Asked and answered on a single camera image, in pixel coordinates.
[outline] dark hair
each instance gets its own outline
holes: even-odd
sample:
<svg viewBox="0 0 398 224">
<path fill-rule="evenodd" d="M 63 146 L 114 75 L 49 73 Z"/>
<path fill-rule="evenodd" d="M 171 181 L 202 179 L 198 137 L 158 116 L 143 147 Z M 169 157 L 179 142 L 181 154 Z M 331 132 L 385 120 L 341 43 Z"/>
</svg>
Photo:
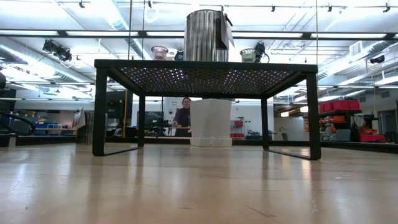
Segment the dark hair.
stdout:
<svg viewBox="0 0 398 224">
<path fill-rule="evenodd" d="M 191 101 L 191 99 L 189 97 L 184 97 L 184 99 L 182 99 L 182 102 L 181 102 L 182 104 L 184 104 L 185 99 L 188 99 L 189 101 Z"/>
</svg>

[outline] fluorescent light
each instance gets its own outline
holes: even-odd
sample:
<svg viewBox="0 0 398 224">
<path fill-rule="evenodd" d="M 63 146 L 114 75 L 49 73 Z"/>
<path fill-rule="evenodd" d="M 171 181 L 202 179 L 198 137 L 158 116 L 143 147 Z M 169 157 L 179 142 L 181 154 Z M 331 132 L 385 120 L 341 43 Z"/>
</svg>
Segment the fluorescent light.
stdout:
<svg viewBox="0 0 398 224">
<path fill-rule="evenodd" d="M 50 100 L 48 98 L 33 98 L 33 99 L 24 99 L 24 100 Z"/>
<path fill-rule="evenodd" d="M 185 35 L 184 32 L 180 31 L 167 31 L 167 32 L 147 32 L 148 36 L 161 36 L 161 37 L 183 37 Z"/>
<path fill-rule="evenodd" d="M 2 35 L 59 35 L 53 30 L 0 30 Z"/>
<path fill-rule="evenodd" d="M 289 116 L 289 112 L 283 112 L 280 114 L 281 117 L 286 118 Z"/>
<path fill-rule="evenodd" d="M 25 81 L 21 81 L 21 82 L 14 82 L 11 81 L 12 84 L 30 84 L 30 85 L 49 85 L 51 84 L 50 82 L 25 82 Z"/>
<path fill-rule="evenodd" d="M 318 38 L 383 38 L 387 34 L 318 34 Z M 317 38 L 317 34 L 311 34 L 311 38 Z"/>
<path fill-rule="evenodd" d="M 105 36 L 105 37 L 114 37 L 114 36 L 129 36 L 129 31 L 67 31 L 67 34 L 70 36 Z M 138 36 L 138 32 L 131 32 L 132 36 Z"/>
<path fill-rule="evenodd" d="M 357 76 L 357 77 L 354 77 L 354 78 L 350 78 L 349 80 L 345 80 L 345 81 L 339 83 L 338 85 L 348 85 L 348 84 L 354 83 L 354 82 L 356 82 L 356 81 L 358 81 L 358 80 L 360 80 L 362 78 L 363 78 L 362 76 Z"/>
<path fill-rule="evenodd" d="M 303 101 L 303 100 L 306 100 L 306 99 L 307 99 L 306 96 L 300 96 L 300 97 L 297 97 L 296 99 L 294 99 L 294 101 L 298 102 L 298 101 Z"/>
<path fill-rule="evenodd" d="M 398 82 L 398 76 L 384 78 L 384 79 L 376 82 L 376 85 L 384 85 L 384 84 L 393 83 L 393 82 Z"/>
<path fill-rule="evenodd" d="M 398 88 L 398 86 L 379 86 L 379 88 Z"/>
<path fill-rule="evenodd" d="M 0 100 L 22 100 L 22 98 L 0 98 Z"/>
<path fill-rule="evenodd" d="M 235 101 L 236 102 L 237 101 L 239 101 L 239 102 L 261 102 L 260 99 L 240 99 L 240 98 L 235 99 Z"/>
<path fill-rule="evenodd" d="M 338 88 L 374 88 L 373 86 L 338 86 Z"/>
<path fill-rule="evenodd" d="M 318 99 L 319 102 L 324 102 L 324 101 L 329 101 L 329 100 L 334 100 L 339 98 L 340 96 L 324 96 Z"/>
<path fill-rule="evenodd" d="M 354 95 L 357 95 L 358 93 L 362 93 L 363 91 L 365 91 L 365 90 L 359 90 L 359 91 L 355 91 L 355 92 L 352 92 L 352 93 L 348 93 L 345 96 L 354 96 Z"/>
<path fill-rule="evenodd" d="M 91 85 L 91 83 L 56 83 L 56 85 Z"/>
<path fill-rule="evenodd" d="M 302 108 L 300 108 L 300 112 L 301 113 L 308 113 L 308 106 L 303 106 Z"/>
<path fill-rule="evenodd" d="M 275 38 L 300 38 L 303 36 L 302 33 L 291 33 L 291 32 L 232 32 L 233 37 L 275 37 Z"/>
</svg>

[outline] wooden floor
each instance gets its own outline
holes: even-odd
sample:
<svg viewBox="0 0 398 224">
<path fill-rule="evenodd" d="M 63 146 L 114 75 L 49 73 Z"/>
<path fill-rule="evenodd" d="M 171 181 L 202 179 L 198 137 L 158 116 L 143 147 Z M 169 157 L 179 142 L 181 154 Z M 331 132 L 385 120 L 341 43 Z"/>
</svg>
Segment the wooden floor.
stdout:
<svg viewBox="0 0 398 224">
<path fill-rule="evenodd" d="M 129 144 L 109 144 L 108 150 Z M 0 223 L 398 223 L 398 155 L 260 147 L 94 157 L 74 144 L 0 148 Z"/>
</svg>

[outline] spotlight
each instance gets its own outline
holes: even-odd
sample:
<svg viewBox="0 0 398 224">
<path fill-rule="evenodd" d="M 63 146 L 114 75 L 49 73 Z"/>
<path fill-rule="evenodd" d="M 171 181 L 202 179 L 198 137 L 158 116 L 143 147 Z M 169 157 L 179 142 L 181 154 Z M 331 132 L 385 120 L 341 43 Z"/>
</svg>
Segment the spotlight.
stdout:
<svg viewBox="0 0 398 224">
<path fill-rule="evenodd" d="M 263 42 L 258 42 L 254 47 L 254 50 L 256 50 L 256 60 L 254 63 L 261 63 L 262 56 L 266 56 L 268 58 L 268 62 L 266 63 L 269 63 L 269 56 L 266 54 L 266 47 Z"/>
<path fill-rule="evenodd" d="M 377 57 L 377 58 L 372 58 L 369 61 L 370 61 L 370 63 L 383 63 L 385 59 L 386 58 L 384 57 L 384 55 L 382 55 L 382 56 Z"/>
<path fill-rule="evenodd" d="M 391 9 L 390 4 L 388 2 L 386 2 L 386 9 L 383 10 L 383 12 L 388 12 L 388 11 L 390 11 L 390 9 Z"/>
<path fill-rule="evenodd" d="M 43 50 L 49 54 L 53 54 L 63 62 L 68 62 L 72 60 L 72 54 L 70 53 L 70 49 L 66 49 L 61 45 L 56 44 L 52 40 L 45 40 Z"/>
<path fill-rule="evenodd" d="M 174 56 L 174 60 L 178 60 L 178 61 L 184 60 L 184 51 L 178 50 Z"/>
</svg>

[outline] white plastic container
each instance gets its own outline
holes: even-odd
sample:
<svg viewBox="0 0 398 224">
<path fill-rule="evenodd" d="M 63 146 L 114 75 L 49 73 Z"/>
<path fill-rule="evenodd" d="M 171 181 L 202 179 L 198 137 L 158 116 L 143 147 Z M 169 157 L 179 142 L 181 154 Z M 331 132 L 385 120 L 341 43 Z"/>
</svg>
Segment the white plastic container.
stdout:
<svg viewBox="0 0 398 224">
<path fill-rule="evenodd" d="M 230 114 L 232 103 L 207 99 L 191 102 L 191 146 L 231 147 Z"/>
</svg>

